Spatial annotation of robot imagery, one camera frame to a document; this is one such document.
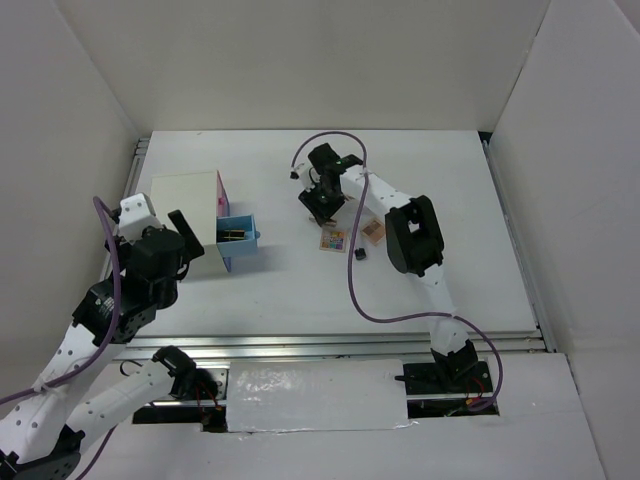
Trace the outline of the black gold lipstick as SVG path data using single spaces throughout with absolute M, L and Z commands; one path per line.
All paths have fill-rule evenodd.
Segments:
M 219 242 L 236 242 L 245 239 L 243 229 L 226 229 L 219 232 Z

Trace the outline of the light blue drawer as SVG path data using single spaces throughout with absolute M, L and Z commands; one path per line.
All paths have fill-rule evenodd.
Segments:
M 216 246 L 223 258 L 256 254 L 259 238 L 260 232 L 252 214 L 217 218 Z

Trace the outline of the pink drawer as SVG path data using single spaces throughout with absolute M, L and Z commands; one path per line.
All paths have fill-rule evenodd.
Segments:
M 217 217 L 229 217 L 230 216 L 230 203 L 227 195 L 220 171 L 216 172 L 216 216 Z

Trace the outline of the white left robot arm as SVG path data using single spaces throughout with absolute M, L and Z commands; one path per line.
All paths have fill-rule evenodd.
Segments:
M 176 346 L 160 348 L 119 384 L 86 396 L 138 331 L 176 302 L 178 282 L 204 254 L 182 212 L 168 218 L 170 227 L 149 223 L 131 243 L 121 235 L 107 239 L 112 273 L 88 289 L 34 385 L 6 399 L 14 407 L 1 421 L 2 478 L 66 479 L 89 446 L 144 404 L 166 396 L 217 399 L 212 375 Z

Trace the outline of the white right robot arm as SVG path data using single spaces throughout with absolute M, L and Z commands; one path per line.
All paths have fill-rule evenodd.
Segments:
M 298 199 L 318 225 L 324 226 L 349 199 L 360 201 L 384 222 L 385 245 L 396 271 L 412 277 L 435 311 L 429 322 L 435 379 L 446 391 L 457 391 L 470 378 L 478 356 L 464 323 L 455 318 L 444 278 L 444 239 L 432 201 L 410 196 L 369 171 L 365 161 L 340 156 L 327 144 L 315 147 L 308 160 L 293 164 L 290 178 L 302 184 Z

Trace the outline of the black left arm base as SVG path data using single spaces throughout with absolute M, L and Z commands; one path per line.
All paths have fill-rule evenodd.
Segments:
M 133 414 L 131 423 L 192 425 L 202 432 L 226 433 L 228 381 L 228 368 L 198 368 L 188 393 L 149 402 Z

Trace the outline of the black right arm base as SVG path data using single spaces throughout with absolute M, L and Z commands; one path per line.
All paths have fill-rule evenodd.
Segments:
M 472 396 L 485 397 L 493 392 L 493 382 L 488 364 L 479 362 L 468 373 L 452 380 L 434 362 L 405 363 L 400 375 L 395 380 L 405 386 L 409 397 Z

